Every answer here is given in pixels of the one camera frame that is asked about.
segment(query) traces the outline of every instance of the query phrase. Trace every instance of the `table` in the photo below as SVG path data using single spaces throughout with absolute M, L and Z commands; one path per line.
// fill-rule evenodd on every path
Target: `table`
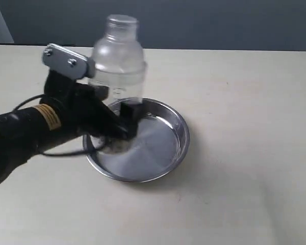
M 0 113 L 41 93 L 43 49 L 0 46 Z M 34 157 L 0 185 L 0 245 L 306 244 L 306 53 L 145 53 L 145 96 L 190 127 L 183 163 L 124 184 Z

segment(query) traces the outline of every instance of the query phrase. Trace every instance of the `shallow metal dish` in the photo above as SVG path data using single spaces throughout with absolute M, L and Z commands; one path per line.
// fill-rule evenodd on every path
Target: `shallow metal dish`
M 183 117 L 170 106 L 143 99 L 146 116 L 140 121 L 138 135 L 125 153 L 98 152 L 87 156 L 101 174 L 124 182 L 147 182 L 174 170 L 184 159 L 190 142 Z M 109 106 L 115 110 L 116 104 Z M 93 148 L 90 136 L 83 137 L 84 149 Z

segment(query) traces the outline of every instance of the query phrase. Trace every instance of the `black cable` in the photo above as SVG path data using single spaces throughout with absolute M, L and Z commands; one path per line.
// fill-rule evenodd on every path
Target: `black cable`
M 22 106 L 26 105 L 27 103 L 34 101 L 36 99 L 41 99 L 44 97 L 49 97 L 50 99 L 54 99 L 58 102 L 60 102 L 59 100 L 57 100 L 56 98 L 47 96 L 46 94 L 39 94 L 36 96 L 33 96 L 25 101 L 23 101 L 22 103 L 20 103 L 18 106 L 16 106 L 13 111 L 17 111 L 19 108 L 21 108 Z M 73 152 L 62 152 L 62 153 L 45 153 L 45 152 L 38 152 L 38 154 L 42 155 L 42 156 L 46 156 L 46 157 L 74 157 L 74 156 L 83 156 L 83 155 L 89 155 L 89 154 L 93 154 L 95 152 L 98 152 L 100 150 L 102 150 L 104 147 L 107 146 L 107 142 L 105 141 L 103 143 L 103 145 L 97 147 L 97 148 L 93 148 L 90 150 L 77 150 L 77 151 L 73 151 Z

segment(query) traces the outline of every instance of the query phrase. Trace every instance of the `plastic bottle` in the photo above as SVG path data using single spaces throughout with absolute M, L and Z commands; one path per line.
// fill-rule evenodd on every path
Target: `plastic bottle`
M 110 15 L 104 37 L 94 46 L 96 75 L 88 84 L 109 87 L 106 104 L 123 98 L 142 101 L 146 63 L 137 41 L 137 26 L 133 17 Z

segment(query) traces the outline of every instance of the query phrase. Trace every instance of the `sticker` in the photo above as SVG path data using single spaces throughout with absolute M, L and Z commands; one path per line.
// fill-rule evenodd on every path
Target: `sticker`
M 40 104 L 34 106 L 33 108 L 42 114 L 50 131 L 61 127 L 60 119 L 52 107 L 48 106 L 47 104 Z

